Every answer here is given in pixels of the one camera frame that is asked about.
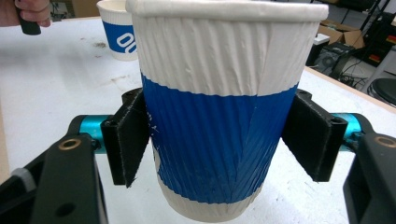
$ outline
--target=black chair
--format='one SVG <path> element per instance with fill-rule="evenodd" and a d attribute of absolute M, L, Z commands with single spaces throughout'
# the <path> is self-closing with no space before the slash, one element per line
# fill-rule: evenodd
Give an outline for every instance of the black chair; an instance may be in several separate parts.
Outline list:
<path fill-rule="evenodd" d="M 372 82 L 367 93 L 375 99 L 396 107 L 396 79 L 378 78 Z"/>

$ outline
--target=white table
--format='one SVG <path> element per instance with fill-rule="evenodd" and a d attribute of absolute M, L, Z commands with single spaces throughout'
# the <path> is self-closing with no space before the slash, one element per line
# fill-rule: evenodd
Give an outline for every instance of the white table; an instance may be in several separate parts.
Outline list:
<path fill-rule="evenodd" d="M 138 61 L 114 60 L 98 18 L 55 22 L 39 36 L 0 28 L 0 171 L 22 167 L 66 132 L 77 115 L 114 114 L 120 96 L 141 87 Z M 305 69 L 300 89 L 330 112 L 361 113 L 375 130 L 396 136 L 396 109 Z M 339 154 L 329 183 L 315 183 L 283 142 L 262 193 L 229 223 L 347 223 L 342 186 L 352 153 Z M 110 223 L 197 223 L 163 197 L 151 145 L 130 189 L 112 185 L 106 155 L 97 156 Z"/>

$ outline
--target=cup rim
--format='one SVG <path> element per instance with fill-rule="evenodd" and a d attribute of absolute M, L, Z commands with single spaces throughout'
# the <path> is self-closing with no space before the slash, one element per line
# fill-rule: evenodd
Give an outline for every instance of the cup rim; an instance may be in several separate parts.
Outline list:
<path fill-rule="evenodd" d="M 126 0 L 102 0 L 96 3 L 96 6 L 98 7 L 99 10 L 116 12 L 116 13 L 117 12 L 127 13 L 125 5 L 126 5 Z"/>
<path fill-rule="evenodd" d="M 323 21 L 325 4 L 251 0 L 127 0 L 126 10 L 138 17 L 177 17 L 222 21 Z"/>

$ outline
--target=finger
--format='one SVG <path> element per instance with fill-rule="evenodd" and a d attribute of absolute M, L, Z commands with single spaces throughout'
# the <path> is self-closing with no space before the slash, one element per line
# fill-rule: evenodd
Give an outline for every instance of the finger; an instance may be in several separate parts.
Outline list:
<path fill-rule="evenodd" d="M 21 17 L 26 21 L 45 21 L 50 17 L 50 7 L 45 7 L 41 11 L 23 10 Z"/>
<path fill-rule="evenodd" d="M 28 11 L 42 11 L 49 5 L 49 0 L 15 0 L 16 7 Z"/>
<path fill-rule="evenodd" d="M 37 24 L 41 27 L 49 27 L 50 26 L 50 19 L 46 19 L 44 21 L 38 21 Z"/>

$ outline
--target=rippled cup sleeve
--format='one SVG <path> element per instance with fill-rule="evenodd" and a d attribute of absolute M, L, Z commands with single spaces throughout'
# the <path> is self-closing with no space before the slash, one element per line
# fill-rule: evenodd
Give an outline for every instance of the rippled cup sleeve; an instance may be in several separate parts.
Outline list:
<path fill-rule="evenodd" d="M 163 195 L 192 219 L 238 217 L 262 189 L 327 8 L 128 0 L 127 10 Z"/>

